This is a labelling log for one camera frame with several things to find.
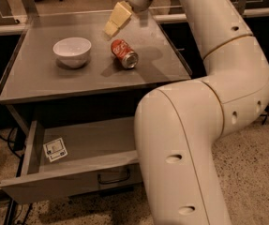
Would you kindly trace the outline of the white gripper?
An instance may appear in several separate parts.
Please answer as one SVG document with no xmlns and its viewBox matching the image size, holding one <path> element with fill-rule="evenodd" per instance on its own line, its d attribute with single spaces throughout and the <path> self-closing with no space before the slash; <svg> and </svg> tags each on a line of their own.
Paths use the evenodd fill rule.
<svg viewBox="0 0 269 225">
<path fill-rule="evenodd" d="M 119 28 L 130 19 L 132 9 L 135 12 L 145 11 L 151 6 L 154 0 L 126 1 L 116 3 L 112 15 L 110 16 L 110 20 L 105 24 L 104 32 L 110 38 L 114 37 L 118 33 Z"/>
</svg>

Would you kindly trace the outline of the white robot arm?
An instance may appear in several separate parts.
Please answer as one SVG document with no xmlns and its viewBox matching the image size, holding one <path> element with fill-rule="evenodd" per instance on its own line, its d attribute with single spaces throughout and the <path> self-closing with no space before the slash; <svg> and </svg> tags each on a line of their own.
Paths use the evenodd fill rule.
<svg viewBox="0 0 269 225">
<path fill-rule="evenodd" d="M 179 0 L 206 74 L 149 92 L 135 145 L 155 225 L 232 225 L 212 157 L 269 103 L 269 64 L 230 0 Z"/>
</svg>

